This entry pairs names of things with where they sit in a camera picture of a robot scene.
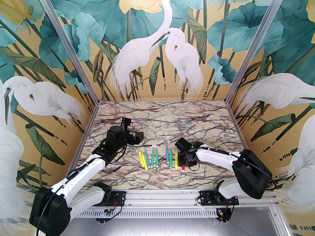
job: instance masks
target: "marble tabletop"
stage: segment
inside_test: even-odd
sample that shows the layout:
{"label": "marble tabletop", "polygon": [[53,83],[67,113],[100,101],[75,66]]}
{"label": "marble tabletop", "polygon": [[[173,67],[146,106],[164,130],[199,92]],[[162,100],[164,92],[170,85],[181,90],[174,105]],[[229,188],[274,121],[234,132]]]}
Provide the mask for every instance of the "marble tabletop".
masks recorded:
{"label": "marble tabletop", "polygon": [[[201,141],[213,147],[241,151],[243,147],[223,101],[128,101],[105,102],[99,107],[78,166],[92,153],[112,125],[121,118],[131,118],[129,130],[144,132],[140,145],[128,146],[125,156],[96,174],[82,190],[104,181],[114,190],[211,189],[222,179],[234,174],[212,164],[169,168],[165,144],[173,150],[175,142],[184,137],[189,142]],[[159,146],[159,167],[145,170],[138,151],[147,149],[151,160],[152,145]]]}

